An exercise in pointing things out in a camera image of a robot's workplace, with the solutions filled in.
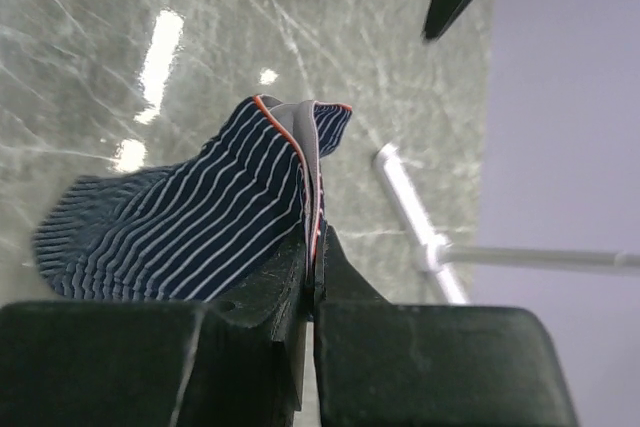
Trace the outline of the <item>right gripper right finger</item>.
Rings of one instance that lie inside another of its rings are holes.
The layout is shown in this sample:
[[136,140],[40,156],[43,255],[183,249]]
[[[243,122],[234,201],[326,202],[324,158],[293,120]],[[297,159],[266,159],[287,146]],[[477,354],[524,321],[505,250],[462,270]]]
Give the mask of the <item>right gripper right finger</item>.
[[325,426],[575,426],[542,322],[521,308],[402,305],[323,233],[314,364]]

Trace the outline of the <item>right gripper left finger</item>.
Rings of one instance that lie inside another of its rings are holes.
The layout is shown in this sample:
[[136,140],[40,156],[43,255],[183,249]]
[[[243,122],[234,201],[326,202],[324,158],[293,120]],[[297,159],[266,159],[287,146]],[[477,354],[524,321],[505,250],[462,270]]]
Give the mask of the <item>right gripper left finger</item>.
[[304,247],[289,236],[211,302],[1,310],[5,426],[288,426],[300,405]]

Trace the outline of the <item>navy striped underwear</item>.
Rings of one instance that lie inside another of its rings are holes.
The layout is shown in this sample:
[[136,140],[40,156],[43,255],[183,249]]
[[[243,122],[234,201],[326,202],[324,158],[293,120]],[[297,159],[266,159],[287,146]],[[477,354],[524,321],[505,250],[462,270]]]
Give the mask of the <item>navy striped underwear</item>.
[[79,177],[33,234],[36,268],[71,299],[209,301],[296,235],[313,272],[321,161],[351,116],[340,103],[255,95],[186,161]]

